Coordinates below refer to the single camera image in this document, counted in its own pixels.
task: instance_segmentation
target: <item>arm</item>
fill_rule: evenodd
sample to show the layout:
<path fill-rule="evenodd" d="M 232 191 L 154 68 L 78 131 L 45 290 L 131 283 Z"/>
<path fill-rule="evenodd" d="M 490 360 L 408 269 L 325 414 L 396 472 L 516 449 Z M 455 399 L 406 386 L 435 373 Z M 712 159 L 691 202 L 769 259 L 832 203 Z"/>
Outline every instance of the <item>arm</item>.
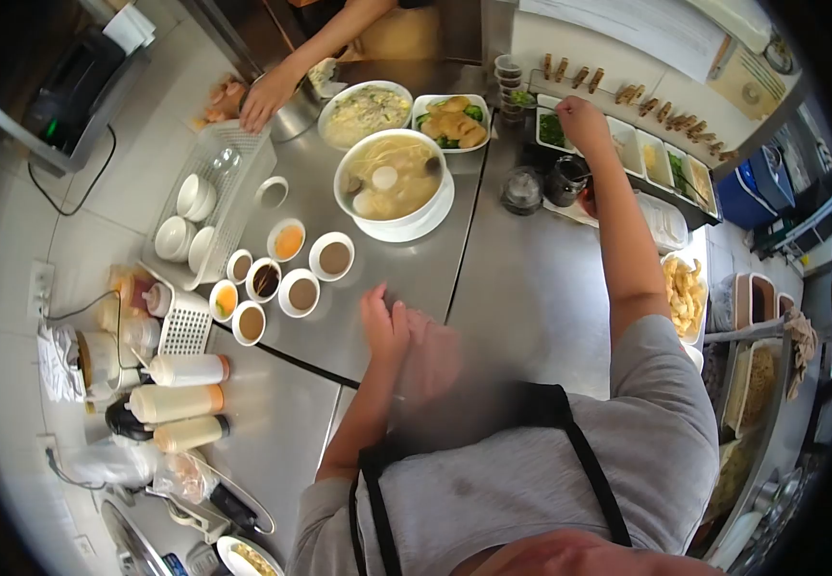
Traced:
<path fill-rule="evenodd" d="M 285 105 L 303 75 L 397 7 L 397 0 L 347 0 L 346 6 L 300 48 L 253 85 L 240 113 L 240 126 L 259 132 Z"/>
<path fill-rule="evenodd" d="M 387 432 L 387 415 L 394 384 L 410 343 L 407 309 L 394 304 L 393 317 L 384 304 L 386 284 L 362 297 L 362 322 L 371 348 L 371 362 L 336 435 L 326 446 L 316 481 L 353 479 L 358 475 L 359 450 L 379 442 Z"/>
<path fill-rule="evenodd" d="M 563 132 L 592 169 L 601 259 L 611 309 L 611 347 L 628 326 L 650 314 L 671 319 L 655 242 L 614 150 L 604 114 L 570 96 L 557 106 Z"/>

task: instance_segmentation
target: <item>electrical outlet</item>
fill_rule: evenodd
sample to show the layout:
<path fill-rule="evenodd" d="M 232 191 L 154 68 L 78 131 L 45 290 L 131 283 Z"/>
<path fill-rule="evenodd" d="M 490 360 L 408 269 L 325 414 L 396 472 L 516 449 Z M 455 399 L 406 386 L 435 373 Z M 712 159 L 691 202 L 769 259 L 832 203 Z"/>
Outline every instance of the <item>electrical outlet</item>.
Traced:
<path fill-rule="evenodd" d="M 51 289 L 54 285 L 54 264 L 31 261 L 28 314 L 31 319 L 44 319 L 51 308 Z"/>
<path fill-rule="evenodd" d="M 48 468 L 48 455 L 45 452 L 48 448 L 51 449 L 54 455 L 54 462 L 60 465 L 61 455 L 57 453 L 57 439 L 53 434 L 37 434 L 35 442 L 38 444 L 38 451 L 41 453 L 41 462 L 44 463 L 44 468 Z"/>
<path fill-rule="evenodd" d="M 96 550 L 93 549 L 92 545 L 89 543 L 89 536 L 85 534 L 81 534 L 76 536 L 73 539 L 74 546 L 76 546 L 76 551 L 79 552 L 80 556 L 83 557 L 84 560 L 94 560 L 96 559 Z"/>

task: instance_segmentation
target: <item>stainless steel counter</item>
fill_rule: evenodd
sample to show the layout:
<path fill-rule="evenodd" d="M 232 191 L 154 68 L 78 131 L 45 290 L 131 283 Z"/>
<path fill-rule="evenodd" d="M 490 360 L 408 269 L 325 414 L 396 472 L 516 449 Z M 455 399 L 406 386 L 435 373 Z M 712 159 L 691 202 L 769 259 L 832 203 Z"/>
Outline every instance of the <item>stainless steel counter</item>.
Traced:
<path fill-rule="evenodd" d="M 386 77 L 374 75 L 374 71 L 364 64 L 361 68 L 371 75 L 370 78 Z M 443 72 L 446 69 L 444 66 L 439 68 Z M 362 74 L 359 67 L 349 70 L 343 70 L 344 77 L 353 72 Z M 420 76 L 420 83 L 410 82 L 408 87 L 414 95 L 457 91 L 457 86 L 470 85 L 472 80 L 468 79 L 476 74 L 463 70 L 476 68 L 457 66 L 451 68 L 450 74 Z M 320 303 L 306 318 L 297 320 L 284 315 L 277 299 L 265 304 L 268 326 L 262 344 L 326 371 L 360 381 L 369 357 L 359 319 L 358 302 L 364 290 L 386 280 L 392 298 L 401 299 L 443 321 L 467 241 L 485 152 L 480 149 L 448 155 L 448 169 L 454 175 L 456 188 L 451 212 L 427 236 L 391 244 L 366 236 L 336 204 L 333 177 L 343 153 L 329 147 L 315 126 L 290 142 L 276 144 L 274 175 L 288 180 L 288 198 L 276 210 L 258 211 L 253 215 L 240 247 L 247 248 L 256 257 L 265 255 L 265 243 L 273 225 L 283 218 L 296 217 L 306 226 L 307 239 L 301 252 L 282 265 L 285 272 L 309 267 L 311 245 L 321 234 L 332 230 L 342 231 L 352 238 L 355 262 L 352 270 L 339 282 L 321 284 Z"/>
<path fill-rule="evenodd" d="M 543 208 L 515 216 L 500 205 L 520 142 L 519 133 L 497 124 L 448 324 L 482 357 L 504 361 L 530 382 L 608 398 L 608 302 L 598 230 Z M 706 254 L 700 228 L 685 256 L 706 264 Z"/>
<path fill-rule="evenodd" d="M 297 531 L 301 492 L 314 482 L 341 386 L 243 347 L 218 326 L 211 328 L 207 351 L 230 360 L 232 377 L 223 391 L 232 429 L 202 453 L 268 508 L 277 530 L 260 538 L 283 565 Z M 265 528 L 264 514 L 259 524 Z"/>

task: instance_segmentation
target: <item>broccoli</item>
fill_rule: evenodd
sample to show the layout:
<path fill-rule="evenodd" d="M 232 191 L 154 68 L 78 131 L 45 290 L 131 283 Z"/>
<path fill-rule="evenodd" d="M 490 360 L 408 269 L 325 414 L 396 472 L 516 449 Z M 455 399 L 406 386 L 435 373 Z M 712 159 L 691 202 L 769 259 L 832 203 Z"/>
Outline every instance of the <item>broccoli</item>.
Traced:
<path fill-rule="evenodd" d="M 464 113 L 476 121 L 483 121 L 483 109 L 474 104 L 469 105 L 464 109 Z"/>
<path fill-rule="evenodd" d="M 432 115 L 428 112 L 426 112 L 424 114 L 420 114 L 419 116 L 416 116 L 416 129 L 417 130 L 422 130 L 422 122 L 426 121 L 426 120 L 429 120 L 429 116 L 432 116 Z"/>
<path fill-rule="evenodd" d="M 447 136 L 444 134 L 435 138 L 435 144 L 437 144 L 439 148 L 444 149 L 456 148 L 458 142 L 459 140 L 448 140 Z"/>

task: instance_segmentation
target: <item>black apron strap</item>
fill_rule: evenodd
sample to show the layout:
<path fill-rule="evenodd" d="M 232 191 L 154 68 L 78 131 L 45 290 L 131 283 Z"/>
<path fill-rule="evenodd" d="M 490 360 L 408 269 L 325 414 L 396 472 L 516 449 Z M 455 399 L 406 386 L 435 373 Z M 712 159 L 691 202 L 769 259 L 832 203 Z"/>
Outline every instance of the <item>black apron strap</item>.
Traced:
<path fill-rule="evenodd" d="M 583 472 L 592 486 L 598 505 L 605 515 L 611 540 L 615 544 L 630 547 L 627 524 L 617 506 L 604 471 L 585 440 L 585 435 L 572 417 L 569 399 L 558 385 L 516 383 L 506 386 L 499 395 L 474 391 L 456 393 L 461 402 L 445 398 L 437 407 L 427 407 L 420 419 L 411 426 L 389 432 L 383 441 L 359 452 L 359 468 L 368 487 L 371 499 L 374 529 L 381 550 L 381 559 L 387 576 L 402 576 L 399 553 L 394 542 L 387 507 L 378 479 L 385 468 L 411 455 L 430 454 L 477 443 L 492 434 L 515 428 L 562 428 L 579 458 Z M 452 423 L 461 426 L 453 427 Z M 349 493 L 349 514 L 352 548 L 360 576 L 367 575 L 361 536 L 358 525 L 358 509 L 355 491 L 358 478 L 352 482 Z"/>
<path fill-rule="evenodd" d="M 573 419 L 571 409 L 567 409 L 563 430 L 566 431 L 566 435 L 570 439 L 572 449 L 576 451 L 579 463 L 583 465 L 583 472 L 585 477 L 589 479 L 589 484 L 592 485 L 592 491 L 595 499 L 598 500 L 598 505 L 601 507 L 601 513 L 605 515 L 607 529 L 611 533 L 611 541 L 620 546 L 632 547 L 633 543 L 630 542 L 627 524 L 624 523 L 620 507 L 617 506 L 617 499 L 614 498 L 611 485 L 607 483 L 605 472 L 598 464 L 592 446 L 585 440 L 582 429 Z"/>
<path fill-rule="evenodd" d="M 371 497 L 374 531 L 377 534 L 377 544 L 381 548 L 384 572 L 387 576 L 403 576 L 397 543 L 394 542 L 394 533 L 390 528 L 390 518 L 387 516 L 387 506 L 384 503 L 384 493 L 381 492 L 381 486 L 378 484 L 378 478 L 381 476 L 383 467 L 377 468 L 371 466 L 368 462 L 362 462 L 361 455 L 359 455 L 359 465 L 362 467 L 362 477 L 365 486 L 368 487 L 368 495 Z"/>
<path fill-rule="evenodd" d="M 349 490 L 349 529 L 352 534 L 352 550 L 355 552 L 355 564 L 358 566 L 359 574 L 366 576 L 368 568 L 364 563 L 364 550 L 362 550 L 362 536 L 358 529 L 358 499 L 355 498 L 355 491 L 358 489 L 358 476 L 352 480 L 352 488 Z"/>

